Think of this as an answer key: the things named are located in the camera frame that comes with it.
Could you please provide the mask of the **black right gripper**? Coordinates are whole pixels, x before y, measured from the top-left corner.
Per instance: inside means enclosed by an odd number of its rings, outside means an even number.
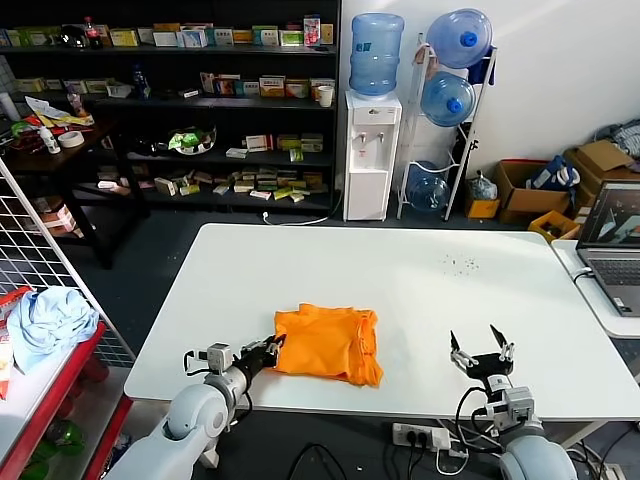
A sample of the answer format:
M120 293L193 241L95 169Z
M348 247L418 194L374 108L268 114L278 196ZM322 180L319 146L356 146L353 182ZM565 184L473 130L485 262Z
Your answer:
M494 375L509 376L513 371L513 362L508 359L513 358L514 343L509 342L493 324L490 328L500 347L500 354L490 353L472 357L461 349L454 332L450 331L450 359L457 368L467 368L467 376L471 379L488 380Z

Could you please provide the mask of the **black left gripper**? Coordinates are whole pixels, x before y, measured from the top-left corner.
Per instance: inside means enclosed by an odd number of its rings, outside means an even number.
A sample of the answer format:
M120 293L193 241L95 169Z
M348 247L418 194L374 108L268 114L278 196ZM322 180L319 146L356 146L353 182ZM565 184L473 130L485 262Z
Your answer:
M239 368L245 373L259 373L276 366L276 356L284 345L286 335L271 335L265 343L254 343L241 349Z

